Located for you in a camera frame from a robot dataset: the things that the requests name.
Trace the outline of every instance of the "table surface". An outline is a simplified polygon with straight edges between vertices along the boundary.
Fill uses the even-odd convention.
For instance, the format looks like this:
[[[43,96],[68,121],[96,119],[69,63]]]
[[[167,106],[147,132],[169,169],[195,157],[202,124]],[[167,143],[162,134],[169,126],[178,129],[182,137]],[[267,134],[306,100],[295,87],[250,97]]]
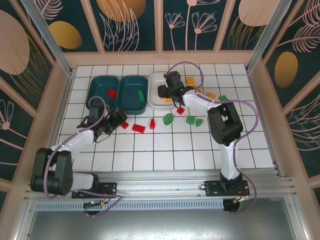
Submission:
[[[243,64],[200,64],[204,73],[202,93],[226,95],[228,99],[245,100],[255,106]],[[76,130],[76,126],[88,115],[85,107],[90,82],[97,76],[139,75],[146,78],[154,72],[166,72],[172,65],[101,65],[78,66],[72,90],[68,99],[58,142],[62,143]],[[192,65],[179,65],[174,68],[185,83],[187,77],[194,77],[195,84],[201,83],[200,73]],[[252,109],[235,104],[243,123],[243,133],[249,131],[255,122]],[[129,127],[119,127],[112,135],[100,143],[92,143],[73,160],[74,171],[174,171],[212,170],[221,168],[218,144],[209,132],[208,119],[196,109],[183,107],[182,115],[176,109],[172,124],[166,126],[163,118],[170,111],[152,110],[149,104],[141,115],[128,115]],[[203,119],[199,127],[186,123],[187,116]],[[150,129],[151,119],[155,129]],[[132,131],[133,124],[145,126],[145,133]],[[259,122],[255,132],[239,143],[238,162],[242,169],[273,169],[263,127]]]

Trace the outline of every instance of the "purple cable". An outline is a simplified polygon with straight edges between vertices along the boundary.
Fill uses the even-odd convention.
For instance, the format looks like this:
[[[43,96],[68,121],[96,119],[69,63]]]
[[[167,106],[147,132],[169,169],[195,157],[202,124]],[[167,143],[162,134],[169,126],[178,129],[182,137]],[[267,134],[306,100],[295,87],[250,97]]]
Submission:
[[[256,186],[255,186],[255,184],[253,183],[253,181],[252,181],[246,174],[244,174],[244,173],[239,169],[239,167],[238,167],[238,165],[237,165],[237,162],[236,162],[236,146],[237,146],[238,142],[239,142],[241,139],[247,137],[249,134],[251,134],[251,133],[256,129],[256,127],[257,127],[257,125],[258,125],[258,122],[259,122],[259,113],[258,113],[258,111],[255,109],[255,107],[254,107],[252,104],[250,104],[250,103],[248,103],[248,102],[246,102],[246,101],[242,101],[242,100],[214,101],[214,100],[210,100],[210,99],[208,99],[207,97],[204,97],[204,96],[202,96],[201,94],[199,94],[199,93],[197,92],[197,89],[200,88],[200,87],[202,87],[202,85],[204,84],[204,73],[202,72],[201,68],[200,68],[198,65],[196,65],[195,63],[193,63],[193,62],[190,62],[190,61],[181,61],[181,62],[178,62],[178,63],[176,63],[175,65],[173,65],[172,67],[170,67],[170,69],[167,71],[167,73],[170,72],[174,67],[176,67],[176,66],[178,66],[178,65],[181,65],[181,64],[191,64],[191,65],[195,66],[195,67],[200,71],[201,84],[195,89],[195,94],[196,94],[199,98],[201,98],[201,99],[203,99],[203,100],[205,100],[205,101],[207,101],[207,102],[209,102],[209,103],[215,103],[215,104],[228,104],[228,103],[240,103],[240,104],[245,104],[245,105],[249,106],[250,108],[252,108],[252,110],[254,111],[254,114],[255,114],[255,123],[254,123],[254,125],[253,125],[253,128],[252,128],[250,131],[248,131],[246,134],[244,134],[243,136],[239,137],[239,138],[234,142],[233,151],[232,151],[232,153],[233,153],[233,154],[232,154],[232,155],[233,155],[233,164],[234,164],[234,166],[235,166],[235,169],[236,169],[240,174],[242,174],[242,176],[244,176],[244,177],[251,183],[251,185],[252,185],[252,187],[253,187],[253,191],[254,191],[254,198],[253,198],[253,203],[251,204],[251,206],[248,207],[248,208],[245,209],[245,210],[233,212],[233,213],[235,213],[235,214],[245,213],[245,212],[249,211],[249,210],[255,205],[256,200],[257,200],[257,189],[256,189]]]
[[[93,195],[93,196],[98,196],[98,197],[105,197],[105,198],[114,198],[114,197],[118,197],[117,201],[115,201],[114,203],[112,203],[107,209],[103,210],[103,211],[100,211],[98,212],[97,214],[95,215],[90,215],[87,210],[88,208],[90,207],[90,205],[88,205],[85,209],[84,209],[84,213],[87,217],[97,217],[99,215],[102,215],[102,214],[105,214],[106,212],[108,212],[111,208],[113,208],[114,205],[116,205],[121,199],[122,199],[122,196],[121,195],[108,195],[108,194],[99,194],[99,193],[94,193],[94,192],[89,192],[89,191],[86,191],[86,190],[78,190],[78,192],[80,193],[84,193],[84,194],[90,194],[90,195]]]
[[[103,103],[103,113],[101,115],[101,117],[98,119],[98,121],[96,121],[94,124],[84,128],[84,129],[81,129],[80,131],[77,131],[75,132],[74,134],[72,134],[70,137],[68,137],[63,143],[61,143],[52,153],[51,155],[49,156],[49,159],[48,159],[48,162],[46,163],[46,166],[45,166],[45,170],[44,170],[44,177],[43,177],[43,190],[44,190],[44,194],[46,195],[46,198],[47,199],[54,199],[57,195],[53,195],[53,196],[50,196],[49,193],[48,193],[48,172],[49,172],[49,167],[50,167],[50,163],[54,157],[54,155],[58,152],[58,150],[60,148],[62,148],[64,145],[66,145],[70,140],[72,140],[73,138],[75,138],[78,134],[81,134],[89,129],[91,129],[92,127],[96,126],[97,124],[99,124],[102,119],[104,119],[105,117],[105,114],[107,112],[107,105],[106,105],[106,102],[105,100],[100,97],[100,96],[93,96],[89,99],[89,105],[92,101],[92,99],[100,99]]]

